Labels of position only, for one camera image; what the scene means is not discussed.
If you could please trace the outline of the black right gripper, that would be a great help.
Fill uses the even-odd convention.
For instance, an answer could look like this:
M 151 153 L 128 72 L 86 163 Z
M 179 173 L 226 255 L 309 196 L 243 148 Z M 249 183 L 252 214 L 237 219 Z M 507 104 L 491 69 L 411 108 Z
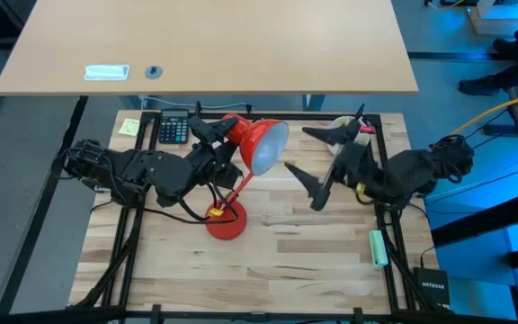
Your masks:
M 353 141 L 359 133 L 359 123 L 352 121 L 347 125 L 331 129 L 303 127 L 302 131 L 324 143 L 346 143 Z M 319 182 L 318 177 L 289 162 L 285 162 L 284 165 L 307 190 L 308 198 L 312 199 L 310 208 L 313 211 L 322 211 L 330 195 L 331 182 L 342 185 L 349 184 L 349 177 L 358 173 L 357 169 L 361 166 L 361 160 L 366 160 L 366 150 L 370 148 L 370 144 L 362 146 L 353 143 L 347 147 L 342 144 L 326 144 L 328 151 L 334 156 L 334 160 L 332 168 L 322 183 Z

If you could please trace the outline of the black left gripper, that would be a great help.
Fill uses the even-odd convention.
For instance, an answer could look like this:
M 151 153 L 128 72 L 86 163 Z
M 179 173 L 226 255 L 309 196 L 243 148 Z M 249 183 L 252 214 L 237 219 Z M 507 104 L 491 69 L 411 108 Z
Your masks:
M 231 158 L 237 150 L 237 145 L 232 142 L 224 142 L 224 138 L 236 124 L 236 118 L 221 119 L 209 123 L 198 116 L 189 119 L 192 134 L 201 142 L 222 143 L 216 148 L 202 143 L 192 145 L 191 164 L 194 167 L 194 180 L 197 185 L 210 183 L 223 188 L 235 187 L 237 179 L 243 174 L 231 162 Z

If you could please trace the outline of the red desk lamp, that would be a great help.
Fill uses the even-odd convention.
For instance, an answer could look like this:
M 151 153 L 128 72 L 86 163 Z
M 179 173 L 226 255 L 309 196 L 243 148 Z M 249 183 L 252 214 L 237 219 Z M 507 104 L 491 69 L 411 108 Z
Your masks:
M 254 176 L 265 174 L 279 161 L 289 137 L 289 125 L 285 121 L 249 121 L 236 113 L 227 114 L 222 119 L 227 118 L 237 119 L 237 124 L 226 137 L 229 142 L 237 145 L 248 174 L 228 195 L 226 202 L 213 203 L 208 208 L 223 210 L 220 217 L 211 217 L 212 223 L 206 225 L 209 234 L 221 240 L 235 239 L 244 232 L 246 210 L 237 198 Z

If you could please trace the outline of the black calculator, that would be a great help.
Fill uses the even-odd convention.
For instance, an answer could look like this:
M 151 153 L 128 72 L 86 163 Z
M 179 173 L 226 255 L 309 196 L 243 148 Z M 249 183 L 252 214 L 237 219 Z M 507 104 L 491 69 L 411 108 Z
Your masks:
M 189 111 L 167 109 L 160 113 L 158 140 L 161 144 L 185 144 L 188 142 Z

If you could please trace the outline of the white pen cup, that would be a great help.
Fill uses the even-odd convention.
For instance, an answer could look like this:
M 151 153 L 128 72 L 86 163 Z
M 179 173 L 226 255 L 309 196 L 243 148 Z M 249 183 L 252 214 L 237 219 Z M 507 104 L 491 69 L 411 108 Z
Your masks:
M 356 121 L 354 116 L 340 116 L 340 117 L 336 118 L 335 120 L 333 120 L 329 124 L 328 128 L 331 129 L 331 128 L 339 127 L 341 125 L 347 125 L 347 124 L 349 124 L 352 121 Z M 359 124 L 359 129 L 361 127 L 372 127 L 365 120 L 364 120 L 364 122 L 365 122 L 364 126 L 361 126 Z M 357 136 L 353 140 L 353 143 L 356 143 L 356 144 L 359 144 L 359 145 L 362 145 L 362 146 L 367 146 L 371 142 L 371 136 L 372 135 L 373 134 L 360 133 L 360 131 L 359 131 L 359 133 L 357 134 Z

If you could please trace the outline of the yellow sticky note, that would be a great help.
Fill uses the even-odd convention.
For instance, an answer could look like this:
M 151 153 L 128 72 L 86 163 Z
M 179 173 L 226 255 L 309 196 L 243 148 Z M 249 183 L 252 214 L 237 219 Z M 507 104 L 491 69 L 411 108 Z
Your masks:
M 119 134 L 136 137 L 139 129 L 140 120 L 126 118 L 119 129 Z

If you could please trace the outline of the tan wooden desk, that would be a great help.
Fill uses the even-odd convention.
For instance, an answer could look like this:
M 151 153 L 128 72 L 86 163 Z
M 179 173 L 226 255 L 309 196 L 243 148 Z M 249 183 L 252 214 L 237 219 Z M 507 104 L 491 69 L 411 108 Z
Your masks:
M 129 76 L 86 81 L 89 65 Z M 390 0 L 38 0 L 0 74 L 0 95 L 417 90 Z

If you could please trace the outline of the mint green rectangular box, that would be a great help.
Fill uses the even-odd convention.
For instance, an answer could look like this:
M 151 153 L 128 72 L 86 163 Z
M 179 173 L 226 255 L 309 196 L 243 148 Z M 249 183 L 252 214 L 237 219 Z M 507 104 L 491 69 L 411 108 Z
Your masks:
M 375 268 L 382 268 L 389 264 L 389 254 L 380 230 L 369 232 L 372 264 Z

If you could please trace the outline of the black Netgear router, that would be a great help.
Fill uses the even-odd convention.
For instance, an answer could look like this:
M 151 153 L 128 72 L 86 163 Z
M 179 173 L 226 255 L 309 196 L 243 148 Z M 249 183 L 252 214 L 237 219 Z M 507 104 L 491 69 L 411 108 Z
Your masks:
M 450 308 L 448 275 L 443 270 L 415 267 L 414 275 L 425 297 L 438 306 Z

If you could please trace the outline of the black floor beam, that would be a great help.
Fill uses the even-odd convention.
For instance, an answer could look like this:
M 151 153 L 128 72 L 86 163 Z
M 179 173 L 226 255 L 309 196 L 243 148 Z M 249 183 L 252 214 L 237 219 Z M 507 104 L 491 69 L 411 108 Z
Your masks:
M 518 197 L 433 229 L 433 245 L 443 247 L 515 223 L 518 223 Z

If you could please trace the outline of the white platform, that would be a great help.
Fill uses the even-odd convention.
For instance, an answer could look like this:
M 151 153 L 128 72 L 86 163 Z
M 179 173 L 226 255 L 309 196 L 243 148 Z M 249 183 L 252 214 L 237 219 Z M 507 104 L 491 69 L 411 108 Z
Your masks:
M 511 37 L 518 30 L 518 0 L 478 0 L 467 14 L 479 36 Z

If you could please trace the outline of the black aluminium table frame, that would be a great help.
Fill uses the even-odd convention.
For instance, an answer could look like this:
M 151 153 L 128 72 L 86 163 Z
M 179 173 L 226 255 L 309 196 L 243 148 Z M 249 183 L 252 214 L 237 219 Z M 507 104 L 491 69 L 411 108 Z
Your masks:
M 303 123 L 307 124 L 321 124 L 332 121 L 334 118 L 340 117 L 341 113 L 321 113 L 321 112 L 259 112 L 259 113 L 241 113 L 241 115 L 250 120 L 259 120 L 262 118 L 275 118 L 282 119 L 290 124 L 295 122 L 293 127 L 297 129 L 297 125 L 301 126 Z M 142 144 L 149 143 L 150 147 L 155 147 L 156 134 L 151 135 L 154 130 L 154 123 L 159 128 L 160 121 L 159 111 L 119 111 L 116 122 L 113 126 L 113 133 L 111 144 L 119 145 L 131 145 L 135 143 L 137 147 L 141 147 Z M 140 126 L 138 129 L 138 135 L 134 138 L 128 135 L 119 134 L 117 130 L 124 123 L 125 119 L 140 120 Z M 117 262 L 125 263 L 125 266 L 135 266 L 138 262 L 136 261 L 136 247 L 132 247 L 132 243 L 123 243 L 125 239 L 126 225 L 130 225 L 130 212 L 129 209 L 122 208 L 121 212 L 116 212 L 117 218 L 117 230 L 113 232 L 113 248 L 112 263 Z M 47 310 L 39 312 L 27 312 L 8 314 L 9 310 L 2 310 L 0 314 L 0 324 L 101 324 L 104 322 L 119 321 L 124 322 L 130 319 L 147 319 L 149 318 L 151 324 L 164 324 L 165 320 L 230 320 L 230 321 L 245 321 L 250 323 L 262 323 L 271 321 L 311 321 L 325 322 L 325 321 L 349 321 L 351 324 L 364 324 L 365 322 L 376 322 L 376 323 L 401 323 L 401 324 L 518 324 L 518 320 L 508 319 L 495 319 L 478 316 L 467 316 L 458 315 L 452 313 L 450 310 L 401 310 L 398 307 L 399 296 L 396 291 L 396 276 L 393 274 L 392 266 L 387 270 L 383 271 L 384 277 L 380 281 L 371 281 L 371 283 L 383 283 L 387 290 L 380 297 L 382 304 L 385 304 L 383 309 L 389 309 L 386 314 L 365 314 L 365 309 L 350 307 L 349 310 L 338 310 L 342 312 L 328 312 L 328 313 L 315 313 L 314 310 L 301 310 L 299 313 L 291 312 L 269 312 L 269 311 L 188 311 L 177 308 L 181 305 L 174 305 L 173 309 L 171 304 L 168 307 L 163 307 L 163 302 L 155 303 L 153 305 L 142 304 L 143 308 L 147 309 L 147 306 L 152 306 L 151 310 L 133 310 L 130 309 L 126 302 L 128 297 L 131 295 L 137 295 L 137 287 L 133 286 L 133 271 L 121 270 L 121 300 L 118 304 L 110 305 L 111 293 L 113 291 L 114 283 L 118 283 L 115 279 L 116 276 L 110 278 L 109 283 L 106 284 L 98 283 L 101 286 L 97 288 L 97 292 L 100 293 L 99 297 L 105 295 L 109 301 L 103 302 L 103 306 L 96 306 L 92 303 L 93 299 L 88 302 L 79 302 L 86 306 L 68 306 L 61 310 Z

